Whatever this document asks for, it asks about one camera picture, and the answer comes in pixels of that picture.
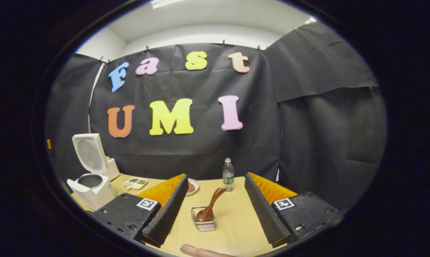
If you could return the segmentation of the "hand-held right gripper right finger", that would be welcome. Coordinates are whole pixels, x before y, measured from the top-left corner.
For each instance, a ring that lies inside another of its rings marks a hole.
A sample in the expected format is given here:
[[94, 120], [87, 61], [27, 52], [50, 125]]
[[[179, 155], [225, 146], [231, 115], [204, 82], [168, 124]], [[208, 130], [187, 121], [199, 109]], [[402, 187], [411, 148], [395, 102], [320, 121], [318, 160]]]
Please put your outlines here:
[[298, 241], [329, 226], [339, 210], [313, 192], [291, 191], [251, 172], [244, 187], [272, 247]]

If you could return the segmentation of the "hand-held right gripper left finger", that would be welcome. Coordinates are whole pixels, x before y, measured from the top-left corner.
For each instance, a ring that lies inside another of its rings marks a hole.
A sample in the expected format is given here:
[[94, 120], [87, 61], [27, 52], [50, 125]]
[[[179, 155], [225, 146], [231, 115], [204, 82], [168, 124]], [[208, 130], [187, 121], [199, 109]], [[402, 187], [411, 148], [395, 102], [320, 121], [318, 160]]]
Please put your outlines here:
[[121, 193], [91, 216], [113, 232], [160, 248], [188, 188], [188, 175], [180, 174], [138, 195]]

